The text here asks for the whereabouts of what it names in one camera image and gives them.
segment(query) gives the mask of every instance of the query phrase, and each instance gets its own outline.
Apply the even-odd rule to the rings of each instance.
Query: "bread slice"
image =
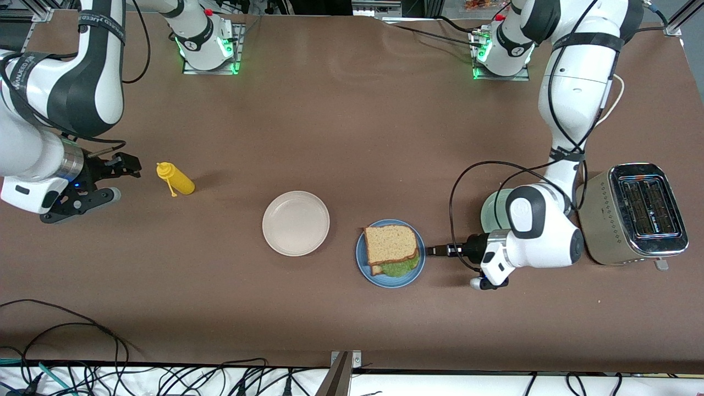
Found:
[[[415,233],[405,225],[366,227],[367,263],[370,266],[399,263],[412,259],[418,253]]]
[[[381,275],[384,273],[382,266],[372,266],[372,276]]]

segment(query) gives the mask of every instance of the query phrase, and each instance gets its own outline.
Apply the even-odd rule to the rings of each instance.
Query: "blue plate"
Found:
[[[376,286],[385,287],[387,289],[406,286],[408,283],[413,282],[420,275],[420,271],[423,270],[423,265],[425,264],[425,245],[423,244],[423,239],[421,239],[420,234],[415,228],[400,220],[379,220],[370,227],[381,227],[383,225],[405,225],[413,230],[415,240],[418,242],[418,254],[420,255],[418,265],[411,272],[398,278],[384,274],[372,276],[372,267],[369,266],[367,258],[367,240],[364,238],[364,233],[362,233],[357,241],[357,265],[359,266],[359,271],[362,271],[362,275]]]

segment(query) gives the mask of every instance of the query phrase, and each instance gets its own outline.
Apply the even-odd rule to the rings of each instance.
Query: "wire bundle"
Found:
[[[50,394],[44,394],[45,396],[64,396],[64,395],[73,395],[73,396],[78,396],[79,394],[83,395],[88,395],[88,396],[96,396],[96,395],[103,395],[107,394],[108,396],[117,396],[118,392],[123,389],[127,394],[130,396],[137,396],[135,392],[130,390],[130,388],[125,384],[123,377],[129,374],[138,374],[138,373],[145,373],[147,371],[152,371],[152,370],[164,370],[165,373],[161,376],[158,382],[158,390],[155,396],[165,396],[165,395],[171,395],[169,393],[172,389],[174,389],[175,386],[178,384],[182,385],[185,387],[183,392],[181,392],[181,396],[185,396],[186,394],[189,394],[189,392],[195,392],[199,396],[202,396],[199,392],[199,389],[202,388],[206,383],[209,381],[213,380],[214,377],[216,377],[218,374],[222,374],[222,390],[220,391],[219,396],[224,396],[227,385],[226,381],[226,376],[225,376],[225,369],[232,368],[232,367],[238,367],[238,365],[244,364],[244,363],[251,363],[251,362],[261,362],[262,366],[258,367],[250,367],[245,370],[244,374],[242,377],[232,386],[230,391],[227,393],[227,396],[244,396],[246,394],[246,391],[252,388],[255,384],[257,384],[256,387],[256,394],[255,396],[261,395],[264,393],[265,390],[273,386],[275,383],[286,379],[288,381],[292,381],[295,383],[302,391],[305,393],[307,396],[310,396],[308,394],[308,391],[303,388],[303,386],[296,380],[295,374],[301,373],[303,371],[308,371],[308,370],[313,370],[313,369],[318,369],[318,367],[313,367],[313,368],[305,368],[305,369],[289,369],[289,372],[286,375],[280,376],[279,378],[276,378],[266,385],[263,384],[263,379],[266,375],[272,373],[273,371],[277,370],[276,368],[272,368],[269,366],[269,362],[267,359],[264,359],[262,357],[256,357],[252,359],[243,359],[243,360],[232,360],[232,361],[224,361],[221,364],[218,364],[214,368],[208,370],[207,372],[201,374],[198,376],[195,380],[186,380],[186,377],[193,374],[195,371],[202,369],[202,366],[195,366],[195,367],[184,367],[180,368],[178,370],[168,368],[168,367],[152,367],[146,370],[139,370],[139,371],[128,371],[127,370],[127,365],[130,362],[130,351],[128,348],[128,343],[120,338],[118,335],[115,334],[110,328],[107,328],[97,321],[93,320],[92,318],[79,314],[75,311],[72,311],[70,309],[67,309],[65,307],[62,307],[57,304],[51,304],[48,302],[40,301],[37,299],[17,299],[14,301],[10,301],[4,304],[0,304],[0,309],[4,307],[9,307],[10,305],[14,304],[19,304],[23,302],[31,302],[33,304],[39,304],[43,305],[46,307],[51,307],[58,309],[60,311],[66,312],[68,314],[71,314],[75,317],[78,317],[82,319],[83,321],[71,321],[71,322],[65,322],[65,323],[60,323],[58,325],[52,326],[50,328],[47,328],[46,330],[40,332],[38,335],[36,335],[32,340],[25,346],[24,349],[18,349],[17,347],[9,346],[9,345],[3,345],[0,346],[0,349],[6,349],[15,352],[19,357],[19,365],[20,365],[20,372],[22,374],[22,378],[27,384],[27,389],[26,390],[16,390],[13,389],[11,386],[0,382],[0,385],[4,386],[5,388],[10,389],[12,392],[18,393],[20,396],[33,396],[34,394],[37,393],[37,387],[39,385],[40,380],[42,379],[42,376],[46,374],[48,377],[52,378],[55,380],[57,383],[59,383],[61,386],[64,387],[63,390],[60,390],[58,392],[53,392]],[[107,335],[110,339],[112,339],[115,343],[115,359],[114,359],[114,371],[108,372],[108,373],[101,373],[101,369],[103,367],[100,366],[94,366],[91,367],[88,365],[87,362],[85,361],[76,361],[76,360],[66,360],[66,361],[52,361],[51,364],[44,365],[41,361],[30,361],[27,359],[27,353],[31,350],[31,348],[37,344],[37,342],[42,339],[46,334],[59,329],[59,328],[65,328],[68,326],[87,326],[87,327],[92,327],[92,328],[97,328],[98,330],[101,331],[101,333]],[[124,353],[125,358],[120,359],[121,353]],[[39,368],[42,370],[42,373],[40,373],[37,376],[32,376],[32,372],[30,370],[30,364],[31,363],[37,363]],[[51,372],[52,368],[55,368],[57,366],[70,366],[68,367],[68,375],[70,378],[71,384],[67,384],[64,381],[62,381],[59,377],[57,377],[54,373]],[[82,366],[83,367],[83,378],[77,378],[77,376],[74,374],[72,367],[75,366]],[[106,384],[105,379],[111,376],[116,377],[116,382],[113,387],[110,387]]]

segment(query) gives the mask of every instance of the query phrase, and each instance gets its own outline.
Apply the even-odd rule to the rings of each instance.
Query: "white plate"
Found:
[[[327,237],[330,214],[320,198],[291,191],[274,199],[264,212],[264,239],[285,256],[303,256],[316,250]]]

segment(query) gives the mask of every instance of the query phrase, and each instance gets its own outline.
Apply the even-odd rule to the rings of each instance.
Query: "green led light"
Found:
[[[176,40],[176,45],[178,46],[178,53],[181,54],[181,57],[183,59],[185,59],[186,56],[183,54],[183,48],[181,47],[181,43],[179,43],[178,40]]]
[[[486,41],[486,44],[482,46],[482,50],[479,51],[477,59],[480,62],[486,62],[486,57],[489,55],[489,51],[491,51],[491,40],[490,39],[488,39]]]

